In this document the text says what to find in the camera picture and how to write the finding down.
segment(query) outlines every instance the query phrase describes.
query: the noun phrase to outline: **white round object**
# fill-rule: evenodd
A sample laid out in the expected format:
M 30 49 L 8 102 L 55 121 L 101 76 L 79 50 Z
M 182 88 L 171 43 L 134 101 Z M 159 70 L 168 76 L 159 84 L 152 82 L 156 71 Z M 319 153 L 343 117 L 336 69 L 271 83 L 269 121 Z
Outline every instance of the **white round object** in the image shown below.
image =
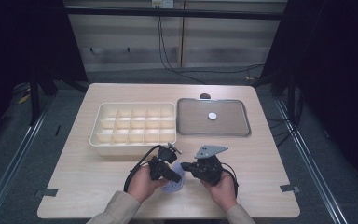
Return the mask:
M 211 113 L 208 114 L 208 118 L 209 119 L 216 119 L 217 115 L 215 113 L 211 112 Z

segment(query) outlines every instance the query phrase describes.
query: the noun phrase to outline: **table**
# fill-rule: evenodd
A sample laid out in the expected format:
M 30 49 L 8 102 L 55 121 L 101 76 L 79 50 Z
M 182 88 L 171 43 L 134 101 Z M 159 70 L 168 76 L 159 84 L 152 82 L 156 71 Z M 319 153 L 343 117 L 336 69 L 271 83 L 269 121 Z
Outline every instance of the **table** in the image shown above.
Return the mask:
M 137 160 L 124 156 L 101 156 L 90 145 L 90 135 L 102 103 L 176 102 L 180 98 L 241 100 L 247 110 L 252 134 L 248 137 L 177 135 L 175 146 L 183 150 L 179 161 L 195 161 L 201 145 L 227 146 L 218 154 L 221 162 L 233 167 L 239 182 L 238 202 L 251 217 L 296 217 L 299 207 L 292 191 L 280 186 L 289 180 L 275 146 L 255 89 L 246 86 L 176 84 L 102 84 L 89 86 L 69 133 L 48 189 L 55 197 L 44 196 L 37 214 L 42 218 L 83 218 L 101 213 Z M 134 218 L 224 218 L 209 192 L 190 173 L 180 191 L 166 194 L 160 189 L 146 200 Z

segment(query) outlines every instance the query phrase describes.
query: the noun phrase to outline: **beige sleeve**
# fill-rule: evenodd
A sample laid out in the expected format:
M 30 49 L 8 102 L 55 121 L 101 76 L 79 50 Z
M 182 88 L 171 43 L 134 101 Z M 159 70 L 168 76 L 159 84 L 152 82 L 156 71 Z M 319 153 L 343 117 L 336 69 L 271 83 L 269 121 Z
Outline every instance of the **beige sleeve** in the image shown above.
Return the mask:
M 87 224 L 126 224 L 140 207 L 141 204 L 130 194 L 116 191 L 104 212 L 93 217 Z
M 227 219 L 230 224 L 255 224 L 246 210 L 240 205 L 234 205 L 227 211 Z

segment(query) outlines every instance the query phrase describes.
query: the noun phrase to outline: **hand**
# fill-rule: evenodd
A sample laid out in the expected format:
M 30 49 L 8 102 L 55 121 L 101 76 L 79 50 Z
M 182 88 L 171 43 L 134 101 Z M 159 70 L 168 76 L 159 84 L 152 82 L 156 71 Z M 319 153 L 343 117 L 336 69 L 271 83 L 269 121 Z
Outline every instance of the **hand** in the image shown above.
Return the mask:
M 223 211 L 228 211 L 232 206 L 238 204 L 235 197 L 234 181 L 227 172 L 222 173 L 222 178 L 216 186 L 200 180 L 201 184 L 211 193 L 213 201 Z
M 127 193 L 134 197 L 139 203 L 143 203 L 154 193 L 155 189 L 168 183 L 167 179 L 152 180 L 150 178 L 149 166 L 141 166 L 133 176 Z

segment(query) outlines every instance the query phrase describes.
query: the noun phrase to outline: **person's left hand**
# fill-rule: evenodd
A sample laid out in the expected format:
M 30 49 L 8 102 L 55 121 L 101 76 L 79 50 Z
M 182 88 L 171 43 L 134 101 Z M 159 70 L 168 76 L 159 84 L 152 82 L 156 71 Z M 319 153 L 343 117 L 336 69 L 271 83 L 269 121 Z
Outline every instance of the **person's left hand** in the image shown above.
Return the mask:
M 168 183 L 167 179 L 152 180 L 150 178 L 149 166 L 141 166 L 133 176 L 127 193 L 134 197 L 139 203 L 143 203 L 154 193 L 155 189 Z

